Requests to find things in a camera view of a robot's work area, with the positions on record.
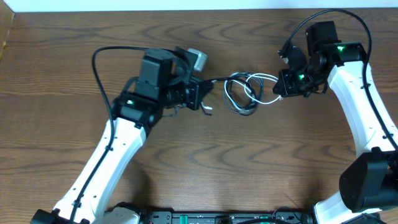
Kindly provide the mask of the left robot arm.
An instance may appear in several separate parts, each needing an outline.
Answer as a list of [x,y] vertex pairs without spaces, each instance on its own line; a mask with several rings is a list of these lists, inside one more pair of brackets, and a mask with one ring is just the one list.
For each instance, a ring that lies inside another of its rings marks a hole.
[[118,97],[105,99],[109,119],[94,153],[70,190],[52,211],[37,210],[32,223],[102,223],[126,166],[144,145],[165,109],[205,109],[213,82],[194,75],[207,55],[196,49],[144,48],[139,76]]

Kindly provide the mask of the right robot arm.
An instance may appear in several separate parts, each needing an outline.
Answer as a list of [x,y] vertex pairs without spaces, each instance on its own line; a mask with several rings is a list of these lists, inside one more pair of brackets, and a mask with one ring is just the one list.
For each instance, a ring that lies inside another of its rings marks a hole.
[[279,55],[289,66],[272,91],[308,97],[319,87],[337,96],[350,126],[356,160],[341,174],[339,191],[316,203],[304,223],[376,223],[397,206],[397,128],[373,82],[359,42],[343,43],[332,21],[306,30],[308,55],[287,41]]

